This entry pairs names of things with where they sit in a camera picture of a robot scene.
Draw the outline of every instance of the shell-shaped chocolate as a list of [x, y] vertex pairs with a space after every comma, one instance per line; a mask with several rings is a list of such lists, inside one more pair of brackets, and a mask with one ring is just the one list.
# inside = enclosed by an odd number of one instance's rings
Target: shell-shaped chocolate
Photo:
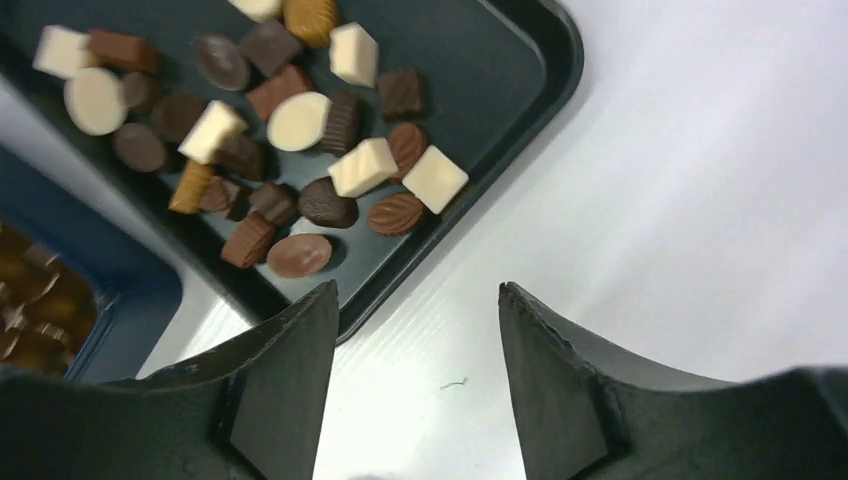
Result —
[[426, 213], [421, 200], [411, 193], [395, 193], [377, 202], [368, 212], [368, 226], [384, 237], [410, 232]]
[[336, 0], [286, 0], [286, 28], [312, 48], [330, 44], [330, 30], [339, 22]]

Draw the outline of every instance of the milk chocolate disc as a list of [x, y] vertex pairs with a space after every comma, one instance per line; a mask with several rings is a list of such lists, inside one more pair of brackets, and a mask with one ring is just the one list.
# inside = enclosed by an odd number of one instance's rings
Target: milk chocolate disc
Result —
[[268, 251], [268, 267], [283, 278], [313, 275], [330, 262], [333, 246], [321, 235], [304, 233], [277, 242]]
[[170, 157], [165, 142], [156, 132], [141, 123], [128, 123], [112, 135], [115, 155], [136, 172], [167, 170]]
[[206, 80], [223, 90], [244, 90], [250, 81], [247, 61], [229, 38], [217, 33], [203, 35], [194, 43], [197, 68]]
[[350, 228], [359, 218], [356, 200], [338, 196], [330, 177], [303, 187], [297, 208], [310, 222], [322, 227]]

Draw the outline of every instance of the blue tray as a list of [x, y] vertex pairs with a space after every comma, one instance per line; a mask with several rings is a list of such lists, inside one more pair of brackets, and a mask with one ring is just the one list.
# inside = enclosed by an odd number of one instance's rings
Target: blue tray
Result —
[[176, 272], [119, 228], [0, 148], [0, 219], [59, 254], [99, 299], [99, 315], [66, 377], [135, 376], [182, 299]]

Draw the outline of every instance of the dark chocolate disc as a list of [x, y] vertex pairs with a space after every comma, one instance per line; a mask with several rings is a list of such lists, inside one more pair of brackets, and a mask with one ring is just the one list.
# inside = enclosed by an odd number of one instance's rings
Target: dark chocolate disc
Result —
[[199, 37], [194, 43], [194, 58], [203, 77], [218, 88], [244, 90], [250, 81], [247, 61], [236, 44], [223, 35]]
[[322, 227], [350, 228], [359, 218], [356, 200], [338, 196], [330, 177], [303, 187], [297, 208], [310, 222]]
[[152, 128], [141, 123], [127, 123], [119, 128], [112, 135], [112, 148], [136, 172], [161, 172], [170, 166], [165, 142]]

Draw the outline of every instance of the dark chocolate square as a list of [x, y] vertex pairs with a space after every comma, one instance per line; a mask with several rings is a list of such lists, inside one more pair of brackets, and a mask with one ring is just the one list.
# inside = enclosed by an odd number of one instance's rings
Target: dark chocolate square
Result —
[[279, 21], [269, 18], [247, 32], [239, 50], [262, 75], [271, 77], [300, 55], [303, 45]]
[[383, 119], [387, 122], [411, 120], [427, 115], [424, 98], [424, 77], [414, 68], [381, 73], [377, 76], [377, 89]]

